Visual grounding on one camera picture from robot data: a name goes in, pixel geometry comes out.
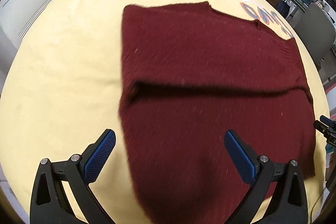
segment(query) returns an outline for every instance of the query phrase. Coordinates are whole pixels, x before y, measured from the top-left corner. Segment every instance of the yellow bedsheet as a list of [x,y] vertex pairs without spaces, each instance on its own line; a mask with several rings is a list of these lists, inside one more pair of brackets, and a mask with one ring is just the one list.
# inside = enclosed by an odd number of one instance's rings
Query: yellow bedsheet
[[[148,7],[202,1],[236,17],[258,18],[284,39],[293,35],[315,116],[328,116],[326,96],[306,48],[265,0],[53,0],[25,35],[0,101],[0,161],[27,212],[40,160],[67,160],[111,128],[117,145],[91,189],[116,223],[150,223],[134,196],[118,117],[122,10],[128,4]],[[314,160],[316,176],[305,181],[309,210],[324,181],[325,139],[318,132]],[[69,187],[65,188],[75,214],[84,219]],[[262,217],[267,204],[263,203],[255,220]]]

